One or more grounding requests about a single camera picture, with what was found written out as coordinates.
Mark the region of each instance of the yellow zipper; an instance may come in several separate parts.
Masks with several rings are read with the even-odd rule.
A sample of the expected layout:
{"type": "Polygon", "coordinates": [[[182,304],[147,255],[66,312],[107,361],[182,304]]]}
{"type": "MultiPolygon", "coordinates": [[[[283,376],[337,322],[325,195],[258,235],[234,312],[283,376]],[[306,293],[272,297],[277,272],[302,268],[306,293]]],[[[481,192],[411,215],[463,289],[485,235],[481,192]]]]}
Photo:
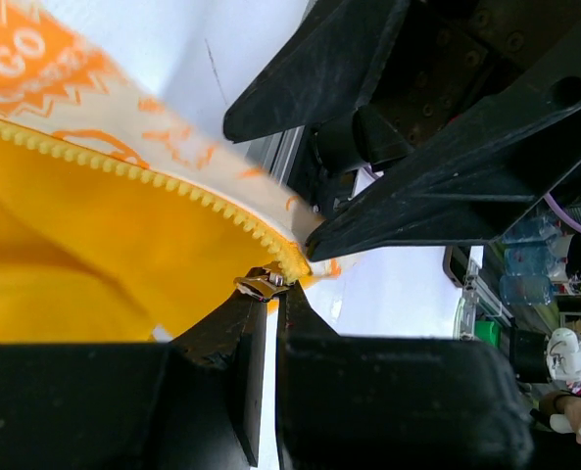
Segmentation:
{"type": "Polygon", "coordinates": [[[311,272],[296,244],[286,240],[247,211],[194,184],[151,169],[142,169],[134,164],[122,162],[99,152],[3,120],[0,120],[0,139],[13,142],[15,145],[44,156],[50,155],[55,159],[63,159],[71,164],[87,165],[92,169],[103,170],[114,176],[127,177],[131,181],[152,184],[153,187],[164,189],[175,196],[188,196],[190,201],[198,201],[201,206],[220,213],[225,219],[233,221],[234,225],[251,233],[251,236],[274,256],[286,282],[292,283],[311,272]]]}

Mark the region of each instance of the white table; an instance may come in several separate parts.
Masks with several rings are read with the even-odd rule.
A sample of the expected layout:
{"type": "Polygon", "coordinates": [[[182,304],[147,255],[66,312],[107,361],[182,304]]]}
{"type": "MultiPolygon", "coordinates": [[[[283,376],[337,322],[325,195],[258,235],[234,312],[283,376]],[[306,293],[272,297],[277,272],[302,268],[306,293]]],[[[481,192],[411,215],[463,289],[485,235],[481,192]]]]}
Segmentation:
{"type": "MultiPolygon", "coordinates": [[[[215,138],[222,116],[299,25],[308,0],[43,0],[65,24],[116,59],[148,91],[215,138]]],[[[246,153],[244,144],[236,150],[246,153]]],[[[368,181],[361,181],[361,187],[368,181]]],[[[481,262],[481,249],[472,251],[481,262]]],[[[367,253],[339,279],[307,292],[339,333],[452,337],[461,291],[444,248],[367,253]]],[[[273,431],[274,333],[268,320],[260,469],[278,468],[273,431]]]]}

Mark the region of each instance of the fabric bag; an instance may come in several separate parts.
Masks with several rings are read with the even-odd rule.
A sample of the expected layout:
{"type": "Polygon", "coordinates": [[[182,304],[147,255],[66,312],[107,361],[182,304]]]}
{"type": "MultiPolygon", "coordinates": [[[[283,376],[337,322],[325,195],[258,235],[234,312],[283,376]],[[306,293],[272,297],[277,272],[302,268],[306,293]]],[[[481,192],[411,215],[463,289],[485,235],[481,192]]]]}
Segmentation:
{"type": "Polygon", "coordinates": [[[311,208],[32,2],[0,0],[0,342],[187,330],[253,266],[309,263],[311,208]]]}

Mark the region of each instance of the bolt hole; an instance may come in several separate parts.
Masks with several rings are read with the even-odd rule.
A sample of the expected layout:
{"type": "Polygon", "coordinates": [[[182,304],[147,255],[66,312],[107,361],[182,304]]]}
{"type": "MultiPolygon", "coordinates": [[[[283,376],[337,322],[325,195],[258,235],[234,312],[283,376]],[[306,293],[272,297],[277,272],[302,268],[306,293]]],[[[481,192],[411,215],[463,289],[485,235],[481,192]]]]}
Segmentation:
{"type": "Polygon", "coordinates": [[[414,80],[414,86],[416,86],[417,88],[424,88],[425,86],[427,86],[427,81],[428,81],[427,73],[421,71],[418,73],[416,79],[414,80]]]}
{"type": "Polygon", "coordinates": [[[488,21],[490,20],[490,15],[488,13],[488,11],[486,10],[482,10],[480,12],[477,12],[477,14],[474,17],[474,24],[477,27],[484,27],[488,25],[488,21]]]}
{"type": "Polygon", "coordinates": [[[449,96],[443,96],[440,98],[440,103],[443,105],[445,110],[448,110],[454,103],[449,96]]]}
{"type": "Polygon", "coordinates": [[[581,101],[581,78],[566,76],[552,86],[552,101],[559,108],[570,108],[581,101]]]}
{"type": "Polygon", "coordinates": [[[477,51],[469,51],[464,56],[464,61],[467,67],[477,67],[480,62],[480,56],[477,51]]]}
{"type": "Polygon", "coordinates": [[[520,51],[523,46],[525,45],[525,36],[520,31],[513,32],[510,36],[508,36],[508,50],[510,52],[518,52],[520,51]]]}
{"type": "Polygon", "coordinates": [[[438,31],[438,37],[436,38],[436,44],[439,47],[445,47],[451,41],[451,33],[448,29],[441,29],[438,31]]]}

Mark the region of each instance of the zipper pull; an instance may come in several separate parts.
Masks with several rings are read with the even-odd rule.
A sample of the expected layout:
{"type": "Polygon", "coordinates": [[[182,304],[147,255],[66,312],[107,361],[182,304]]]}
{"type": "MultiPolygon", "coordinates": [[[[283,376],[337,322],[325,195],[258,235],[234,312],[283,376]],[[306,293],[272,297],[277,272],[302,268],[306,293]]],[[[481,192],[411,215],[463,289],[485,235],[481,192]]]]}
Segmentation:
{"type": "Polygon", "coordinates": [[[281,269],[277,262],[272,262],[259,269],[262,274],[236,277],[233,283],[236,289],[249,297],[253,297],[259,302],[268,303],[274,297],[287,291],[290,286],[286,284],[281,269]]]}

